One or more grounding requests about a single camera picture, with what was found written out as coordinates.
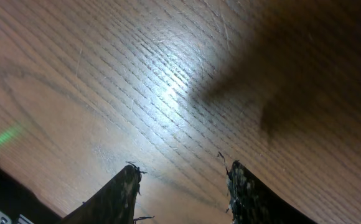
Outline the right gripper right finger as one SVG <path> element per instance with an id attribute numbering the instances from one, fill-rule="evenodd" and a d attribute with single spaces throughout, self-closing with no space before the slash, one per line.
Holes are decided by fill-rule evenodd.
<path id="1" fill-rule="evenodd" d="M 225 169 L 233 224 L 315 224 L 274 193 L 240 161 Z"/>

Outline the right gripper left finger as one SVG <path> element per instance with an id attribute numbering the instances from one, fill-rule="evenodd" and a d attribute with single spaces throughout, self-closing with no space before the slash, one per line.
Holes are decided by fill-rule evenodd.
<path id="1" fill-rule="evenodd" d="M 145 217 L 134 217 L 136 198 L 140 194 L 140 182 L 144 173 L 129 162 L 97 193 L 59 223 L 117 224 L 144 220 Z"/>

